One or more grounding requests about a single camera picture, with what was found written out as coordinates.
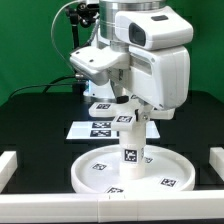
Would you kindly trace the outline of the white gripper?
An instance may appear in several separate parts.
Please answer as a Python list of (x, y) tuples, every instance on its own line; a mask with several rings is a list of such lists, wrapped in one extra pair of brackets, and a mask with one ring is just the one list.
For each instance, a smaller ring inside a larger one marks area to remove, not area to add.
[(181, 106), (187, 98), (190, 58), (183, 46), (147, 51), (130, 46), (127, 70), (110, 69), (117, 104), (127, 103), (130, 91), (149, 104), (135, 110), (136, 121), (147, 123), (153, 107), (169, 110)]

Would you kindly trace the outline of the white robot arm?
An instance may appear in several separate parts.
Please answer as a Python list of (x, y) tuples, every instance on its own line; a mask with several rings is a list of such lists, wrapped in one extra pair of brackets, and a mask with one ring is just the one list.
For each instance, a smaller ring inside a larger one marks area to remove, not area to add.
[(166, 0), (100, 0), (100, 36), (110, 43), (89, 47), (87, 72), (108, 80), (125, 103), (95, 103), (93, 117), (171, 119), (187, 98), (190, 58), (184, 47), (193, 28)]

